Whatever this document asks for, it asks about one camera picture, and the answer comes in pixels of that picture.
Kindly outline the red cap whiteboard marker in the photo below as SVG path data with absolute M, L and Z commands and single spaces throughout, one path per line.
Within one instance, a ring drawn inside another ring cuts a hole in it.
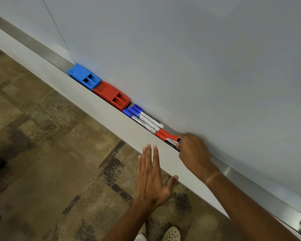
M 166 135 L 161 134 L 160 132 L 156 132 L 155 135 L 160 138 L 162 141 L 164 141 L 165 143 L 167 143 L 169 146 L 173 147 L 175 150 L 177 150 L 178 152 L 180 152 L 180 148 L 177 147 L 177 141 L 174 141 L 170 138 L 168 138 Z
M 161 133 L 162 135 L 165 135 L 167 138 L 170 138 L 170 139 L 172 139 L 172 140 L 174 140 L 174 141 L 176 141 L 178 143 L 181 143 L 181 139 L 178 136 L 170 134 L 170 133 L 166 132 L 163 129 L 160 129 L 159 133 Z

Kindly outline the person's right hand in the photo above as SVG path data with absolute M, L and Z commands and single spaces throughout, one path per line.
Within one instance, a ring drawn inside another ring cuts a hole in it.
M 180 159 L 190 172 L 207 185 L 214 178 L 222 175 L 222 172 L 212 163 L 204 141 L 196 135 L 190 133 L 186 135 L 188 136 L 188 156 Z

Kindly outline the person's right forearm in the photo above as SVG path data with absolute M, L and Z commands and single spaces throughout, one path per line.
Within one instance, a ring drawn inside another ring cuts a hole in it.
M 215 172 L 204 183 L 250 241 L 300 241 L 221 172 Z

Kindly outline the white whiteboard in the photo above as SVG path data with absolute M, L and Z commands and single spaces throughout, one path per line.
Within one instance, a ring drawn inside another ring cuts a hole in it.
M 301 0 L 0 0 L 0 16 L 301 212 Z

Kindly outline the white perforated shoe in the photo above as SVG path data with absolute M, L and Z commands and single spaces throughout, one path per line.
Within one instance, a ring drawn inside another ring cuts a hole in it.
M 170 227 L 163 235 L 161 241 L 181 241 L 179 229 L 175 226 Z
M 137 236 L 135 237 L 134 241 L 147 241 L 147 232 L 146 232 L 146 225 L 145 223 L 139 230 Z

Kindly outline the person's left forearm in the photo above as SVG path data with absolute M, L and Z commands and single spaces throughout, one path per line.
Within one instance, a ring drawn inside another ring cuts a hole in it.
M 157 207 L 156 199 L 137 197 L 101 241 L 134 241 L 145 221 Z

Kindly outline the metal marker tray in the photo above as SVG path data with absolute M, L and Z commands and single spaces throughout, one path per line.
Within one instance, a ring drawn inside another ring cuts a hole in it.
M 164 157 L 161 161 L 162 169 L 169 174 L 177 174 L 185 187 L 228 216 L 209 189 L 181 163 L 176 150 L 71 79 L 65 72 L 72 67 L 71 62 L 2 17 L 0 17 L 0 49 L 134 149 L 139 151 L 147 143 L 157 145 L 160 156 Z M 301 240 L 300 212 L 216 157 L 212 156 L 211 159 L 228 179 Z

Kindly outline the blue whiteboard eraser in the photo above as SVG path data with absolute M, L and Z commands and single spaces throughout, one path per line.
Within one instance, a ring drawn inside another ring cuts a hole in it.
M 72 68 L 66 70 L 66 73 L 91 91 L 101 84 L 99 77 L 80 64 L 75 64 Z

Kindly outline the red whiteboard eraser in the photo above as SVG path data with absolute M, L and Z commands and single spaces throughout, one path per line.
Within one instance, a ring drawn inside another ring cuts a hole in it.
M 92 91 L 119 111 L 123 111 L 131 103 L 127 95 L 105 81 L 101 81 Z

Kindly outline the blue cap whiteboard marker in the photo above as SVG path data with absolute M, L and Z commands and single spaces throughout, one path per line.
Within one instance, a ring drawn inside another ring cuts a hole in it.
M 127 108 L 133 115 L 135 115 L 137 118 L 141 119 L 142 121 L 144 121 L 146 124 L 148 124 L 149 126 L 151 126 L 152 128 L 154 128 L 156 131 L 160 130 L 160 127 L 158 127 L 155 123 L 153 123 L 151 120 L 149 120 L 146 116 L 142 115 L 141 113 L 139 113 L 138 111 L 136 111 L 135 109 L 133 109 L 132 107 L 128 107 Z
M 155 118 L 150 116 L 147 112 L 145 112 L 142 108 L 140 108 L 137 104 L 132 105 L 132 108 L 136 110 L 139 114 L 146 117 L 149 121 L 153 122 L 155 125 L 157 125 L 159 128 L 163 129 L 164 125 L 157 121 Z
M 133 115 L 128 109 L 123 109 L 123 113 L 128 116 L 129 118 L 131 118 L 132 120 L 134 120 L 135 122 L 137 122 L 138 124 L 140 124 L 141 126 L 143 126 L 144 128 L 146 128 L 148 131 L 150 131 L 153 134 L 156 134 L 156 130 L 154 128 L 152 128 L 150 125 L 148 125 L 147 123 L 145 123 L 144 121 L 142 121 L 141 119 L 137 118 L 135 115 Z

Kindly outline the person's left hand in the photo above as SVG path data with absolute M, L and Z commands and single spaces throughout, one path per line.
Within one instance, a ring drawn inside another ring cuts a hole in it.
M 165 186 L 162 180 L 162 173 L 160 167 L 160 158 L 157 146 L 152 148 L 152 164 L 153 168 L 145 170 L 145 147 L 143 147 L 142 154 L 138 156 L 138 162 L 141 162 L 141 172 L 138 179 L 136 179 L 137 197 L 146 196 L 150 199 L 158 201 L 158 207 L 162 206 L 170 197 L 165 196 Z

